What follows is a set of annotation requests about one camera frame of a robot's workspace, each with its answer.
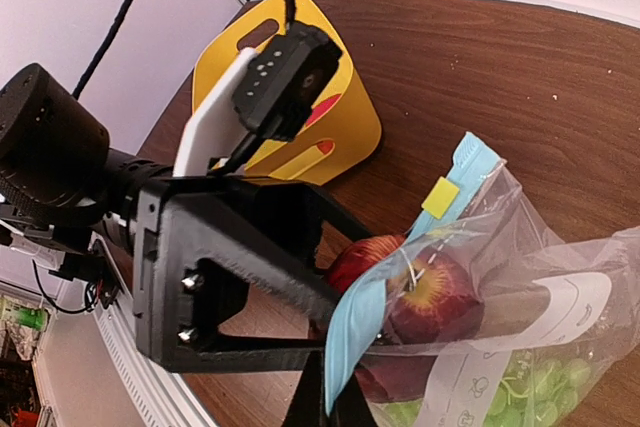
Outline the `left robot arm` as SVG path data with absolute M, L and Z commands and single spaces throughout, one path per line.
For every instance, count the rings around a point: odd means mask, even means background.
M 112 149 L 106 128 L 42 66 L 1 91 L 5 219 L 98 233 L 133 259 L 135 342 L 173 373 L 302 369 L 324 344 L 221 331 L 257 287 L 327 325 L 339 296 L 319 276 L 325 225 L 369 230 L 319 186 L 272 178 L 175 178 Z

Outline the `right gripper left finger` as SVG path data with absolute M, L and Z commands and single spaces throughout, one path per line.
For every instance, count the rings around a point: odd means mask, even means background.
M 325 412 L 323 362 L 321 352 L 309 354 L 285 416 L 285 427 L 329 425 Z

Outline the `green plastic grape bunch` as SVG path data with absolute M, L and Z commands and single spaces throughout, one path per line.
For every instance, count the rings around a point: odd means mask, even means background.
M 521 350 L 480 363 L 466 357 L 455 380 L 436 375 L 424 397 L 372 403 L 380 426 L 556 426 L 592 386 L 590 360 Z

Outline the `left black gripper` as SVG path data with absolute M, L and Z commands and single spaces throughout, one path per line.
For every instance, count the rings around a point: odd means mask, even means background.
M 221 325 L 251 287 L 327 322 L 338 293 L 315 271 L 323 227 L 350 240 L 368 229 L 323 188 L 272 178 L 156 178 L 139 196 L 134 260 L 138 350 L 170 372 L 304 367 L 321 343 L 243 337 Z

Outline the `clear zip top bag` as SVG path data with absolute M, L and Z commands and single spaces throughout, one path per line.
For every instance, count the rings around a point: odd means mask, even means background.
M 473 134 L 412 227 L 327 269 L 324 409 L 380 426 L 555 426 L 639 344 L 639 231 L 562 240 Z

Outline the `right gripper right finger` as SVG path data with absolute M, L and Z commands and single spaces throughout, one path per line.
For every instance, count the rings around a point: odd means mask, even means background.
M 334 403 L 335 427 L 377 427 L 355 375 L 352 375 Z

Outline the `yellow zipper slider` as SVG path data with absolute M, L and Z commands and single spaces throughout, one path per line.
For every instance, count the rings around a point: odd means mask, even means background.
M 442 219 L 460 192 L 460 188 L 445 177 L 440 177 L 421 204 L 424 212 Z

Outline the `dark red plastic apple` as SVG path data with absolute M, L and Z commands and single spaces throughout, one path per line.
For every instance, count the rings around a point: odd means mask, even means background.
M 347 247 L 325 273 L 325 280 L 344 293 L 356 279 L 399 248 L 405 237 L 383 235 Z M 475 336 L 484 316 L 467 271 L 447 252 L 424 248 L 411 266 L 417 285 L 392 302 L 383 338 L 396 345 L 458 341 Z M 374 403 L 420 399 L 434 356 L 376 356 L 360 361 L 356 377 L 364 397 Z

